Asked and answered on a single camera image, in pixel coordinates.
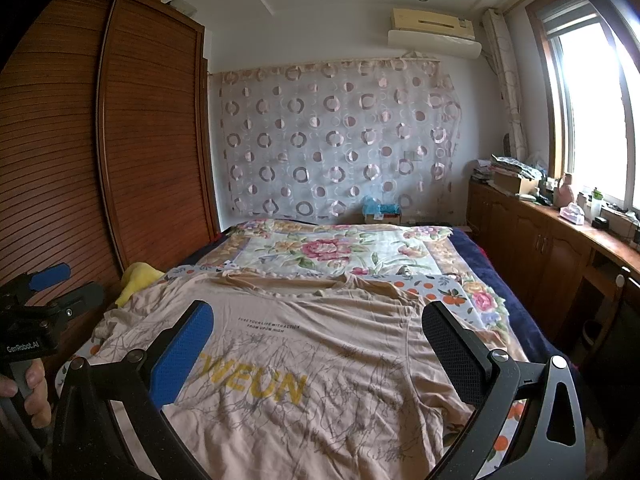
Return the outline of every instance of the curtain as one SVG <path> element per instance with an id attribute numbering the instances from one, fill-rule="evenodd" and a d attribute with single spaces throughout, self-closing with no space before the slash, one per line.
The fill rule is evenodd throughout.
<path id="1" fill-rule="evenodd" d="M 500 92 L 509 124 L 511 156 L 524 162 L 527 158 L 527 139 L 520 121 L 522 95 L 509 29 L 504 16 L 495 9 L 488 9 L 484 13 L 482 24 L 489 39 L 494 66 L 500 80 Z"/>
<path id="2" fill-rule="evenodd" d="M 344 219 L 365 196 L 403 216 L 449 212 L 461 109 L 432 59 L 226 72 L 220 138 L 236 216 Z"/>

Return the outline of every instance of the yellow plush toy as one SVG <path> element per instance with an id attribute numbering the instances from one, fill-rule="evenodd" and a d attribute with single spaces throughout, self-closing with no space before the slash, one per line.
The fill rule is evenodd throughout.
<path id="1" fill-rule="evenodd" d="M 127 270 L 124 271 L 122 275 L 122 279 L 120 280 L 120 285 L 122 286 L 122 293 L 120 297 L 116 300 L 116 305 L 118 307 L 123 306 L 129 298 L 142 290 L 143 288 L 147 288 L 153 282 L 159 280 L 164 276 L 164 272 L 160 270 L 154 269 L 149 264 L 145 264 L 143 262 L 136 262 L 127 267 Z"/>

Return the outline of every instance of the wardrobe door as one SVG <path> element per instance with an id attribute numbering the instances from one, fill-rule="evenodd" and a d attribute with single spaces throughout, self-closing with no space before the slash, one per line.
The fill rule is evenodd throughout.
<path id="1" fill-rule="evenodd" d="M 169 269 L 214 237 L 200 164 L 203 29 L 117 0 L 98 90 L 98 160 L 123 267 Z"/>
<path id="2" fill-rule="evenodd" d="M 112 1 L 53 0 L 0 73 L 0 283 L 71 267 L 69 280 L 31 304 L 90 280 L 108 300 L 119 291 L 95 164 L 96 75 Z M 63 362 L 100 316 L 74 320 L 51 359 Z"/>

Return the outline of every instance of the bed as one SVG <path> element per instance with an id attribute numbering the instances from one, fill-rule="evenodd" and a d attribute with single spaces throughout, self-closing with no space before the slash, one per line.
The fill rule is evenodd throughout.
<path id="1" fill-rule="evenodd" d="M 285 286 L 279 284 L 286 280 L 289 284 L 295 280 L 324 283 L 341 280 L 345 275 L 359 283 L 383 282 L 395 291 L 392 294 L 399 294 L 401 298 L 443 301 L 461 323 L 483 334 L 489 348 L 505 348 L 518 360 L 529 358 L 545 362 L 552 354 L 560 353 L 540 332 L 478 246 L 458 229 L 380 224 L 316 226 L 273 219 L 249 221 L 225 232 L 220 240 L 169 270 L 154 286 L 217 279 L 214 276 L 232 279 L 230 277 L 244 276 L 244 272 L 255 276 L 248 278 L 249 281 L 269 283 L 274 290 Z M 112 344 L 110 349 L 109 342 L 114 341 L 114 333 L 118 330 L 126 333 L 132 326 L 130 320 L 124 319 L 128 308 L 135 312 L 144 301 L 151 301 L 140 295 L 144 296 L 144 291 L 135 295 L 123 312 L 108 313 L 76 355 L 94 356 L 94 362 L 121 358 L 127 344 L 121 338 L 120 346 Z M 146 316 L 152 310 L 144 312 Z M 266 326 L 262 329 L 279 330 Z M 56 377 L 58 390 L 62 387 L 67 365 Z M 577 371 L 575 377 L 581 390 Z M 499 466 L 523 407 L 522 402 L 514 403 L 478 477 Z M 460 422 L 455 416 L 443 418 L 438 437 L 442 439 L 440 452 L 453 443 L 463 427 Z"/>

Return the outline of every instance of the hand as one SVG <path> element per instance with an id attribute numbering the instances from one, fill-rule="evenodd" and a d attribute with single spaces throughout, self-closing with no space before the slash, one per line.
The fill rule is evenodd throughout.
<path id="1" fill-rule="evenodd" d="M 51 406 L 47 401 L 47 381 L 44 378 L 44 365 L 41 359 L 34 359 L 25 373 L 27 386 L 33 392 L 24 401 L 25 411 L 31 415 L 34 428 L 44 428 L 51 422 Z M 0 396 L 13 397 L 18 393 L 18 385 L 14 381 L 0 375 Z"/>

